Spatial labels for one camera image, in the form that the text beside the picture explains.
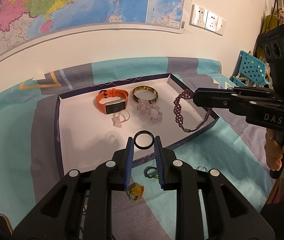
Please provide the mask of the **right hand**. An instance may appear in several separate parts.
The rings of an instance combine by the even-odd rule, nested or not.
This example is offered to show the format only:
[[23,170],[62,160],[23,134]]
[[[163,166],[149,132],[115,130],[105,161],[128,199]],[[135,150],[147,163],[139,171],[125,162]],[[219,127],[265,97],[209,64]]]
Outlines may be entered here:
[[266,129],[266,163],[272,171],[280,170],[282,166],[282,158],[284,156],[284,146],[280,146],[275,140],[275,131]]

